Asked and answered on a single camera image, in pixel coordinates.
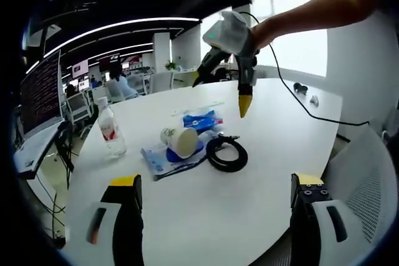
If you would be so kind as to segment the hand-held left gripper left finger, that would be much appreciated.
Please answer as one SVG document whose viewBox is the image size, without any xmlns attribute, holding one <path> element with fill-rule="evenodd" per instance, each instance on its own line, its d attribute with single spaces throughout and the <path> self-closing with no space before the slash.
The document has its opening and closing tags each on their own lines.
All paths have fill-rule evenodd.
<svg viewBox="0 0 399 266">
<path fill-rule="evenodd" d="M 112 180 L 70 223 L 71 265 L 143 265 L 142 180 Z"/>
</svg>

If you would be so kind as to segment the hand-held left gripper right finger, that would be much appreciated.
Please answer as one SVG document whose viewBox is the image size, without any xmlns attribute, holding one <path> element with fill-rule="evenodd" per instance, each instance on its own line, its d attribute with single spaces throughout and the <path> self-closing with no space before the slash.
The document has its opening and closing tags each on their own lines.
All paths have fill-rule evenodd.
<svg viewBox="0 0 399 266">
<path fill-rule="evenodd" d="M 356 265 L 372 248 L 360 218 L 311 175 L 291 175 L 290 231 L 292 265 Z"/>
</svg>

